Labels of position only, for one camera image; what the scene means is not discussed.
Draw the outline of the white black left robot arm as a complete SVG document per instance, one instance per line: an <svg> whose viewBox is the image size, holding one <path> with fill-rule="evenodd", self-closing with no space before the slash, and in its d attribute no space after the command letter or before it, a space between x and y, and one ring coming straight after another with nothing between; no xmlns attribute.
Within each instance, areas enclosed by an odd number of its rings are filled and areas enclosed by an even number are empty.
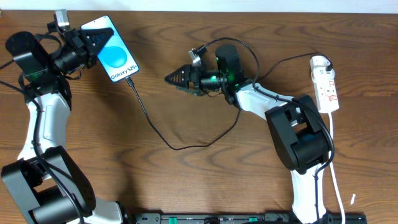
<svg viewBox="0 0 398 224"><path fill-rule="evenodd" d="M27 223L128 223L118 202L102 200L68 155L66 124L73 72L92 67L114 32L53 27L46 34L18 32L6 49L22 72L17 91L30 120L17 161L1 178Z"/></svg>

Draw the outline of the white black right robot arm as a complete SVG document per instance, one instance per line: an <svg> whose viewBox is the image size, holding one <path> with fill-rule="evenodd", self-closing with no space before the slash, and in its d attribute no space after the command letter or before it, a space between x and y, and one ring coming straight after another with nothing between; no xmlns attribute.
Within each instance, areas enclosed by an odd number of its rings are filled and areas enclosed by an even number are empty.
<svg viewBox="0 0 398 224"><path fill-rule="evenodd" d="M266 120L276 153L292 176L293 214L300 223L326 223L322 177L333 161L335 146L312 98L279 95L246 78L235 45L216 49L216 70L207 69L205 53L204 45L192 49L192 63L165 81L195 96L219 91L238 110Z"/></svg>

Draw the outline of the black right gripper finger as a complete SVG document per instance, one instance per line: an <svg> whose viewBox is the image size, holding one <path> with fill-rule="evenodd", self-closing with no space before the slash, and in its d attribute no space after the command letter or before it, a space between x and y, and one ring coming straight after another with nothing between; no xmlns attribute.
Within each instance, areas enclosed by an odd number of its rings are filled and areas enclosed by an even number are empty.
<svg viewBox="0 0 398 224"><path fill-rule="evenodd" d="M171 85L188 88L190 83L191 65L186 64L167 75L164 80Z"/></svg>
<svg viewBox="0 0 398 224"><path fill-rule="evenodd" d="M203 96L204 95L203 90L201 90L199 88L195 88L195 87L190 88L190 87L176 86L176 89L182 90L182 91L192 94L194 96Z"/></svg>

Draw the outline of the blue Galaxy smartphone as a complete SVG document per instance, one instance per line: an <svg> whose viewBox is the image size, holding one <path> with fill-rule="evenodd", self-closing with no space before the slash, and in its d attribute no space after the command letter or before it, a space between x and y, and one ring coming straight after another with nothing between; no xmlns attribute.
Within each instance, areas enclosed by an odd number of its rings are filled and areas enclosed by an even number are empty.
<svg viewBox="0 0 398 224"><path fill-rule="evenodd" d="M139 71L139 66L127 48L109 16L102 16L81 25L81 29L112 28L113 36L98 55L103 68L112 82L118 82Z"/></svg>

